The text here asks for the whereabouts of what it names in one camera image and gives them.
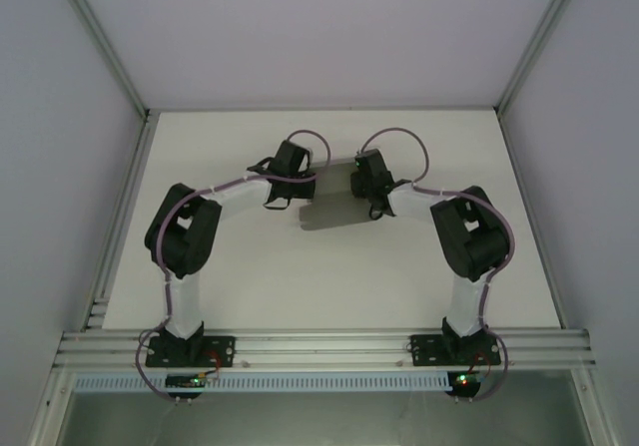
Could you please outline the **circuit board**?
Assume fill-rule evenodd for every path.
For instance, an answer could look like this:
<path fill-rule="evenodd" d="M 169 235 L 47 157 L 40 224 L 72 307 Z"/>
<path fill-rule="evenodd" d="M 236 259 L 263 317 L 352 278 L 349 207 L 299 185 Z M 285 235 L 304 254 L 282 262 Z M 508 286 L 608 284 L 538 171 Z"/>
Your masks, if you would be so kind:
<path fill-rule="evenodd" d="M 446 392 L 448 396 L 456 398 L 474 398 L 484 382 L 486 376 L 481 372 L 448 372 L 448 383 L 450 389 Z"/>
<path fill-rule="evenodd" d="M 215 371 L 198 374 L 169 374 L 165 379 L 166 389 L 205 389 L 220 379 Z"/>

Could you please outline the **aluminium side rail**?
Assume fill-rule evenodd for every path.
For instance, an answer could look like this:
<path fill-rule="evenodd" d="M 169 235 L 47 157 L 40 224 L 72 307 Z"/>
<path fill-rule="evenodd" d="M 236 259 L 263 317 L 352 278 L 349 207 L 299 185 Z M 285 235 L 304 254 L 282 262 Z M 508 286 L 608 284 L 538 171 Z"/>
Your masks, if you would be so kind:
<path fill-rule="evenodd" d="M 160 112 L 149 110 L 142 122 L 136 143 L 130 155 L 122 183 L 115 200 L 115 206 L 108 223 L 106 236 L 101 246 L 96 270 L 92 277 L 79 330 L 84 332 L 90 327 L 94 306 L 106 298 L 106 292 L 111 282 L 118 251 L 126 236 L 126 223 L 134 201 L 134 192 L 144 170 L 144 164 L 149 154 Z"/>

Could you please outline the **aluminium left frame post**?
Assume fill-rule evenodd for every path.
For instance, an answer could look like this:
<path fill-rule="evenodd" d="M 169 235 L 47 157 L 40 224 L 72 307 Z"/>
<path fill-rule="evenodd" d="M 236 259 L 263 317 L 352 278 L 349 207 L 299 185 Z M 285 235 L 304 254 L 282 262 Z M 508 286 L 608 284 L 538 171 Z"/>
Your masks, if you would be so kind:
<path fill-rule="evenodd" d="M 148 118 L 148 108 L 134 86 L 89 1 L 67 1 L 129 104 L 141 119 L 146 120 Z"/>

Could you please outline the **aluminium strut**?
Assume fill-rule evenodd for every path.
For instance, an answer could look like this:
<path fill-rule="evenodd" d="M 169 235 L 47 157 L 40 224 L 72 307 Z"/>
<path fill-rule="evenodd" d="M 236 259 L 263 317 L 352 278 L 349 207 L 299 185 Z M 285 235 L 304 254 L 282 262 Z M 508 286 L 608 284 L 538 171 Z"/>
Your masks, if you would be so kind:
<path fill-rule="evenodd" d="M 27 446 L 56 446 L 75 387 L 76 374 L 53 370 L 27 440 Z"/>
<path fill-rule="evenodd" d="M 571 376 L 592 446 L 616 446 L 593 372 L 578 368 L 571 371 Z"/>

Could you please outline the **aluminium right lower strut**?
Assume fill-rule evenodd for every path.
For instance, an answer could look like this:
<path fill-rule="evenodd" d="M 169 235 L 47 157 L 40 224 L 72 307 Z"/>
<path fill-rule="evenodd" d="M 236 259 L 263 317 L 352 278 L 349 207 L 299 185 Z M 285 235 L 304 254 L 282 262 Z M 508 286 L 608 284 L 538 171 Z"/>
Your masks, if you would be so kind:
<path fill-rule="evenodd" d="M 578 368 L 571 371 L 571 376 L 592 446 L 616 446 L 593 372 Z"/>

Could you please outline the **aluminium mounting rail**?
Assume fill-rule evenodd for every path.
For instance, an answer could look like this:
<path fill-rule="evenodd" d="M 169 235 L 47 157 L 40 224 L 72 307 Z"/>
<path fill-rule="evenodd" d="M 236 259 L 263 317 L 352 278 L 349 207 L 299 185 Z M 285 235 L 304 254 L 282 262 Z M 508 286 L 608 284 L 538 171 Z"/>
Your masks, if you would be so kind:
<path fill-rule="evenodd" d="M 513 369 L 590 368 L 596 364 L 585 330 L 508 328 L 504 340 Z M 349 371 L 410 369 L 407 330 L 236 331 L 232 370 Z M 53 367 L 76 372 L 131 371 L 138 345 L 133 330 L 65 333 Z"/>

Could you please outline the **left circuit board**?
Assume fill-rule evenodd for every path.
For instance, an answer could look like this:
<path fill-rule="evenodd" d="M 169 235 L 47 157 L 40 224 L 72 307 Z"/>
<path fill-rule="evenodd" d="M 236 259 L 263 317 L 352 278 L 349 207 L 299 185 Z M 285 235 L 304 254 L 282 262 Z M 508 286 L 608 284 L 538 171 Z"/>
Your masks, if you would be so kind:
<path fill-rule="evenodd" d="M 165 379 L 166 389 L 205 389 L 220 379 L 215 371 L 198 374 L 169 374 Z"/>

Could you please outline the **right circuit board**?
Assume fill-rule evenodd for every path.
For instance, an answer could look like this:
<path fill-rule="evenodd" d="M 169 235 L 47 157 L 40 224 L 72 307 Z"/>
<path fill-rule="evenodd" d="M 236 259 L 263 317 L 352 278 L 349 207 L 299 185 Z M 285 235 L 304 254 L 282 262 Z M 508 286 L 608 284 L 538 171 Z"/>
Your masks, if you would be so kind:
<path fill-rule="evenodd" d="M 448 383 L 450 389 L 446 392 L 448 396 L 456 398 L 474 398 L 484 382 L 486 376 L 481 372 L 448 372 Z"/>

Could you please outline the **aluminium frame post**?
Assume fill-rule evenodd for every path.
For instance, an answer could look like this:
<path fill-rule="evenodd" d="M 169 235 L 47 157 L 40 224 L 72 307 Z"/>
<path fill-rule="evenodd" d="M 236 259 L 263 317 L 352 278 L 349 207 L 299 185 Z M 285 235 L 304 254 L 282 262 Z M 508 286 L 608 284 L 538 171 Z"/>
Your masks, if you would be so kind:
<path fill-rule="evenodd" d="M 571 0 L 549 0 L 546 5 L 512 75 L 494 106 L 499 121 L 507 116 L 570 2 Z"/>
<path fill-rule="evenodd" d="M 141 119 L 146 120 L 148 118 L 148 108 L 134 86 L 89 1 L 67 1 L 129 104 Z"/>

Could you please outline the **grey paper box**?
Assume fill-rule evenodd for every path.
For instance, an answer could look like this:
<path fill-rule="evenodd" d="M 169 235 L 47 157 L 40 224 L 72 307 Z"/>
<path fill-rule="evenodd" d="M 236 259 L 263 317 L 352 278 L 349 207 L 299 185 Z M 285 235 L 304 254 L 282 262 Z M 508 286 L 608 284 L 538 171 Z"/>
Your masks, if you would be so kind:
<path fill-rule="evenodd" d="M 299 208 L 302 230 L 369 223 L 370 204 L 356 198 L 350 189 L 350 175 L 356 173 L 354 158 L 338 158 L 316 181 L 315 196 Z"/>

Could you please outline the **aluminium right frame post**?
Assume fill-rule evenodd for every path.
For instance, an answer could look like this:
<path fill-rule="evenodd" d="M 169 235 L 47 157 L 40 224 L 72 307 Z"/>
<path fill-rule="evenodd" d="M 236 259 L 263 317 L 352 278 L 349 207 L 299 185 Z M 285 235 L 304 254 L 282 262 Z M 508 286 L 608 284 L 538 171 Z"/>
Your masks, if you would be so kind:
<path fill-rule="evenodd" d="M 512 75 L 494 106 L 499 121 L 507 116 L 570 2 L 571 0 L 549 0 L 546 5 Z"/>

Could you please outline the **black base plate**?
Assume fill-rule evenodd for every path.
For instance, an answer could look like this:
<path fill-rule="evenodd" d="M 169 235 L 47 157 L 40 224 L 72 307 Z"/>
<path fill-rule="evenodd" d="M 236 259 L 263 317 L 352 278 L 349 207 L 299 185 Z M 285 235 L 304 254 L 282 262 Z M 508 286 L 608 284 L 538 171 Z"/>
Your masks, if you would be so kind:
<path fill-rule="evenodd" d="M 497 341 L 483 332 L 457 338 L 444 334 L 416 334 L 409 350 L 414 366 L 501 365 Z"/>
<path fill-rule="evenodd" d="M 234 365 L 233 336 L 204 335 L 192 339 L 155 336 L 149 341 L 145 366 L 149 368 L 213 368 Z"/>

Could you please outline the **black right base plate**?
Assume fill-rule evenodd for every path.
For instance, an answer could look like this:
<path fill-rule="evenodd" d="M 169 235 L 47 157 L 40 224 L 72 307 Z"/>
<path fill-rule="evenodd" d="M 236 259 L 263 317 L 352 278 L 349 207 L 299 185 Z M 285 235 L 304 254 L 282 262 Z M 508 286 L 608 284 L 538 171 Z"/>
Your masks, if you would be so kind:
<path fill-rule="evenodd" d="M 457 338 L 444 334 L 416 334 L 409 350 L 414 366 L 501 365 L 497 341 L 483 332 Z"/>

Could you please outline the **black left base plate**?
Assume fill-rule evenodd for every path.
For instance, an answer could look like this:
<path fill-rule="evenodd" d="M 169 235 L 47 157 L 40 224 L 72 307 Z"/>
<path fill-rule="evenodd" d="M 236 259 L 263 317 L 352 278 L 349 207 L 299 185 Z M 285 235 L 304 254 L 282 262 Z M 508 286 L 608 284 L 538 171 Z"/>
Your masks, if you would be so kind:
<path fill-rule="evenodd" d="M 204 335 L 192 339 L 155 336 L 149 341 L 145 366 L 149 368 L 213 368 L 234 365 L 233 336 Z"/>

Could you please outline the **aluminium left lower strut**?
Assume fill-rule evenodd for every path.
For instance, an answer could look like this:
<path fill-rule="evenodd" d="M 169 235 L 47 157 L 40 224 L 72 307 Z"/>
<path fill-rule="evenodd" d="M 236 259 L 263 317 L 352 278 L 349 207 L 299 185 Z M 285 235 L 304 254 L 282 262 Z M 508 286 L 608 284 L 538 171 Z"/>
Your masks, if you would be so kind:
<path fill-rule="evenodd" d="M 27 446 L 56 446 L 75 387 L 76 374 L 53 370 L 27 440 Z"/>

